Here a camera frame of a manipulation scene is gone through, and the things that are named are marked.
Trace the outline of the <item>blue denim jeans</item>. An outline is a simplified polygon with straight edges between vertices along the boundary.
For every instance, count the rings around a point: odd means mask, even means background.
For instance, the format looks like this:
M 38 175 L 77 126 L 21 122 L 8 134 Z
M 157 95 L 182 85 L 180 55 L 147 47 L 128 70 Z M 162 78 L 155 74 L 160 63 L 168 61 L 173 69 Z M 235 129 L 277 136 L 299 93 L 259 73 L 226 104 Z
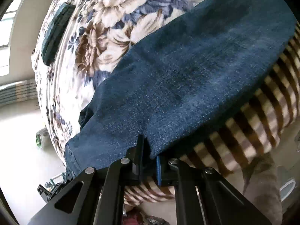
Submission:
M 284 0 L 205 0 L 146 36 L 81 111 L 65 146 L 68 175 L 108 167 L 140 134 L 150 158 L 182 153 L 250 97 L 295 25 Z

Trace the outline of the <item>left striped curtain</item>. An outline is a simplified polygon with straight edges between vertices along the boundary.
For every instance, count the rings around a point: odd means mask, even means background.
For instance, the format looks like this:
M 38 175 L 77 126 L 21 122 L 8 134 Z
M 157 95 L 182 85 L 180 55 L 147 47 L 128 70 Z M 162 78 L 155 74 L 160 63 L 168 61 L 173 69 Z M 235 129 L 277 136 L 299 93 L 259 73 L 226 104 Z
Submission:
M 0 106 L 24 102 L 37 98 L 35 79 L 18 81 L 1 86 Z

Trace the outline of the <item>dark teal pillow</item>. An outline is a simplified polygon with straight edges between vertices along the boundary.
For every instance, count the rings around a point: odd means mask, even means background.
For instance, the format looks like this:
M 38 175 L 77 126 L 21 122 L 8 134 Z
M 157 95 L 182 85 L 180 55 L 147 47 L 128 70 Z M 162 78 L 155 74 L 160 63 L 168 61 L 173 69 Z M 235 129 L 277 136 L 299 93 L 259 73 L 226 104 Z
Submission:
M 52 21 L 50 21 L 44 41 L 42 43 L 41 52 L 43 63 L 46 66 L 50 66 L 55 59 L 61 38 L 75 10 L 75 7 L 75 5 L 63 3 L 55 13 Z

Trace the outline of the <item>floral fleece blanket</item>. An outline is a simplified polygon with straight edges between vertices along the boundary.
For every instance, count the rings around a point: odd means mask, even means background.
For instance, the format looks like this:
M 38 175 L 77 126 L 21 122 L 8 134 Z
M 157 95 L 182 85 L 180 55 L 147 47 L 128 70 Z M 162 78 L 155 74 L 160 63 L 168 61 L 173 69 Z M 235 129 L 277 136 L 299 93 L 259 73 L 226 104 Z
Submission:
M 80 111 L 125 53 L 145 36 L 203 0 L 53 0 L 43 21 L 31 63 L 50 140 L 60 159 L 80 131 Z M 54 61 L 43 63 L 42 43 L 63 3 L 75 10 Z M 205 164 L 222 175 L 244 167 L 280 143 L 285 128 L 299 118 L 299 30 L 250 100 L 203 142 L 180 150 L 191 167 Z

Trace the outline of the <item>window with white frame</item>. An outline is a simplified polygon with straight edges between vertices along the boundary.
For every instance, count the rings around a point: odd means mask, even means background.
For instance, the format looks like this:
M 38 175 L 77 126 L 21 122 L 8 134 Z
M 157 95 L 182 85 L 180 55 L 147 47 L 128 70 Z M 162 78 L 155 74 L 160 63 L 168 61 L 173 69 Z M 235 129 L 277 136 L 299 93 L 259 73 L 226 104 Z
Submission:
M 14 20 L 23 0 L 13 0 L 1 19 L 0 76 L 9 74 L 10 40 Z

